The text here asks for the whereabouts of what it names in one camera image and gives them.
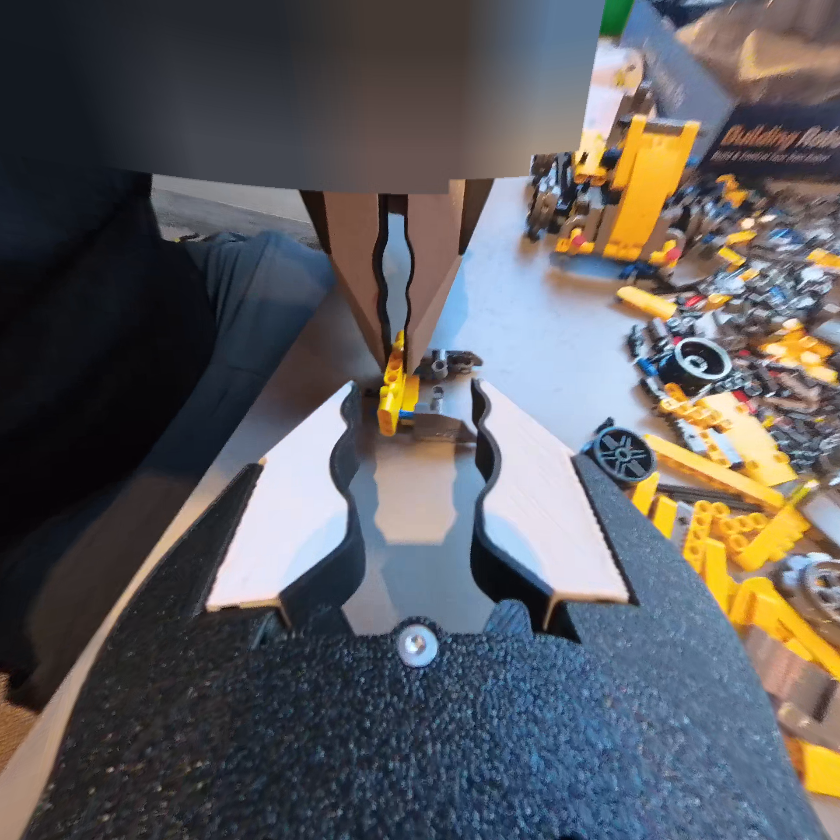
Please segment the dark kit box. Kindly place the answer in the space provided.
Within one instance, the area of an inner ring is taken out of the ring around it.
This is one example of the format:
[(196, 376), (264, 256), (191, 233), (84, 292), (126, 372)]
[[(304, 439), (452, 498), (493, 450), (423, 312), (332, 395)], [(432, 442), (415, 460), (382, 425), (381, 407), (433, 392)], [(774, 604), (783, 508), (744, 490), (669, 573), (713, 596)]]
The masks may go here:
[(704, 172), (838, 182), (838, 100), (826, 104), (737, 101), (681, 45), (649, 2), (635, 2), (621, 45), (644, 59), (658, 114), (700, 123), (692, 156)]

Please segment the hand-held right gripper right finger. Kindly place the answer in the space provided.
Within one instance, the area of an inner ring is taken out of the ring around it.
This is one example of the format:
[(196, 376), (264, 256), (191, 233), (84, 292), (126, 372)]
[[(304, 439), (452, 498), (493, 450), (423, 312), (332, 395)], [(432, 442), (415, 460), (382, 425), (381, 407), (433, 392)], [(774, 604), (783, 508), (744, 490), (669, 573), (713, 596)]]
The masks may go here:
[(532, 629), (573, 634), (567, 605), (630, 605), (572, 449), (487, 380), (470, 383), (476, 499), (470, 570), (494, 603), (518, 601)]

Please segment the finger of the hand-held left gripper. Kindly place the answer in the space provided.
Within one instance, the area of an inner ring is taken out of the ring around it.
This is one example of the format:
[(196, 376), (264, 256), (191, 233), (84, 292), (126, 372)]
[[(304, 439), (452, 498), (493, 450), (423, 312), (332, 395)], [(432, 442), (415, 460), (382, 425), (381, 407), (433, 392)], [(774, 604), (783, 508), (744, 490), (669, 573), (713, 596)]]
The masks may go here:
[(430, 346), (461, 256), (461, 193), (409, 193), (406, 242), (413, 267), (406, 286), (406, 363), (419, 365)]
[(323, 194), (333, 267), (362, 337), (381, 371), (389, 357), (389, 320), (382, 257), (380, 197), (376, 193)]

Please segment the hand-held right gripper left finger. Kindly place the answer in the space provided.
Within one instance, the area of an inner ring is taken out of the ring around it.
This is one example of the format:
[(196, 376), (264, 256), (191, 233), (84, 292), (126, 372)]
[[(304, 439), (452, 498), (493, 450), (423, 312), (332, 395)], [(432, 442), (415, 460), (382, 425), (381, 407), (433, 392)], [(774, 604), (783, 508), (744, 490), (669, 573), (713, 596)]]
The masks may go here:
[(361, 390), (348, 381), (259, 461), (205, 600), (207, 613), (269, 608), (286, 628), (342, 611), (365, 576), (351, 484)]

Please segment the yellow rounded toy panel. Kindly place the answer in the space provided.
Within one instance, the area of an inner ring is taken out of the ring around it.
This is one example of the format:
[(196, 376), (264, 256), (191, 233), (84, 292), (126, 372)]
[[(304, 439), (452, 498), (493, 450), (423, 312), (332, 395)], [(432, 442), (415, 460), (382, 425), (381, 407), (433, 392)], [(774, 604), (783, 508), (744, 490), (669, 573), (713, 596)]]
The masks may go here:
[(672, 319), (679, 306), (672, 300), (655, 295), (636, 286), (619, 287), (616, 298), (624, 305), (649, 316), (651, 319)]

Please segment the white instruction manual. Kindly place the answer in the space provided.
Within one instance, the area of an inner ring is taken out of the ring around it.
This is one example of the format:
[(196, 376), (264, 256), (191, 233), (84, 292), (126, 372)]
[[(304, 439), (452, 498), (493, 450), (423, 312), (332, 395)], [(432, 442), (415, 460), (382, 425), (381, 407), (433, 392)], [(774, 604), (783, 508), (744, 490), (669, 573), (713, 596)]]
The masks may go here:
[(625, 95), (632, 96), (644, 80), (644, 56), (634, 48), (599, 38), (584, 112), (583, 132), (606, 137)]

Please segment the grey toy battery box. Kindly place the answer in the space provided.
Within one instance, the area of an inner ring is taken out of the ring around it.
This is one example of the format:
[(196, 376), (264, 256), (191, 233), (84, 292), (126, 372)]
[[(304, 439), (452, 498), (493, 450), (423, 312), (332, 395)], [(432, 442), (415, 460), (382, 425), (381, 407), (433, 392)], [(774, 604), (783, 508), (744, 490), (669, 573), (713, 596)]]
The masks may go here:
[(798, 739), (839, 750), (838, 681), (759, 627), (750, 628), (742, 642), (780, 728)]

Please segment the pile of loose toy bricks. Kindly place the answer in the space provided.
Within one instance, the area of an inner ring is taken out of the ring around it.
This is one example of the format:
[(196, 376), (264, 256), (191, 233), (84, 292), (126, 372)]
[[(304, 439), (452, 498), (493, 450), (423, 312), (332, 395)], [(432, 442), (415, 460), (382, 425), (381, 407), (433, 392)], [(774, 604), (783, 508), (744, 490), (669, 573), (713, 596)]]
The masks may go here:
[[(838, 560), (838, 194), (706, 175), (675, 203), (692, 274), (667, 282), (629, 266), (620, 287), (672, 300), (677, 314), (650, 318), (616, 298), (644, 318), (626, 348), (670, 430), (644, 436), (657, 468), (630, 497), (741, 640), (759, 627), (838, 681), (838, 646), (771, 580), (795, 554)], [(694, 396), (658, 378), (660, 361), (686, 338), (720, 345), (732, 363), (727, 378)], [(805, 789), (838, 799), (838, 750), (780, 730)]]

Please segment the partly built yellow toy vehicle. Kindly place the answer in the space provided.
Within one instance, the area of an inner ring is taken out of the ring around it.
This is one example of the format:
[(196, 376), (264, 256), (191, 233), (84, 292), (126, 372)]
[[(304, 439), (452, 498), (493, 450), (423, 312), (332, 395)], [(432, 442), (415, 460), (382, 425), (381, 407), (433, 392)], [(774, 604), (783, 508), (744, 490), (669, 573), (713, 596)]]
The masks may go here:
[(667, 275), (686, 250), (677, 194), (698, 121), (640, 113), (605, 136), (586, 130), (573, 152), (535, 155), (524, 234), (555, 237), (562, 256), (595, 256)]

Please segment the grey striped wedge brick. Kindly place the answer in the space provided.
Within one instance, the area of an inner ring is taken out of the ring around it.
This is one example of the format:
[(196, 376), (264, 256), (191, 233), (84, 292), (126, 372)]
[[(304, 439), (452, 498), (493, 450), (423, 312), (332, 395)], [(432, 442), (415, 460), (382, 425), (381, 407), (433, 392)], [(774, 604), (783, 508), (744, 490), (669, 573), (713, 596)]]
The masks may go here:
[(444, 389), (435, 385), (427, 403), (417, 403), (408, 424), (416, 441), (454, 445), (472, 445), (476, 434), (467, 424), (452, 416), (443, 414)]

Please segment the grey toy wheel hub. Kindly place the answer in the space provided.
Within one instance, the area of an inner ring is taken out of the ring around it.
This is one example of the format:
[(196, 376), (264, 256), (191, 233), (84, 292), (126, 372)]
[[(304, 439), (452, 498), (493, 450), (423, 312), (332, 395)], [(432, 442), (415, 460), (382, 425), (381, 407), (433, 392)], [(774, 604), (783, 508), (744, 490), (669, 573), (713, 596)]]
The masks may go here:
[(795, 554), (775, 567), (771, 580), (820, 636), (839, 645), (839, 560), (827, 553)]

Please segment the black toy wheel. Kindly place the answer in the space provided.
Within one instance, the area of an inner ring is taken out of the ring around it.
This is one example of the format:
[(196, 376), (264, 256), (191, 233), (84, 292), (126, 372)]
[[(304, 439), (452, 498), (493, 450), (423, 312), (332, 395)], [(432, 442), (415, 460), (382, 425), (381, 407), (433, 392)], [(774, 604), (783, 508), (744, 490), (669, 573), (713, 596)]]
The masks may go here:
[(616, 426), (610, 418), (595, 430), (583, 452), (625, 490), (640, 485), (657, 468), (655, 452), (647, 441), (626, 427)]
[(666, 385), (677, 385), (688, 396), (715, 386), (731, 372), (728, 352), (702, 338), (681, 339), (658, 364), (659, 380)]

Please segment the person's dark clothing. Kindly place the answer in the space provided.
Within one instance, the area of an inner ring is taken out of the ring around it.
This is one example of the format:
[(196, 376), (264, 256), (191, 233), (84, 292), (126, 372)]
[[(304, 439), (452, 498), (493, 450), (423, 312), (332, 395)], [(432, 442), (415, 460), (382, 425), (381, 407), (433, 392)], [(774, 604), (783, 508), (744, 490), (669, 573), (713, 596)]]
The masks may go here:
[(1, 667), (41, 711), (335, 277), (161, 236), (152, 175), (2, 154)]

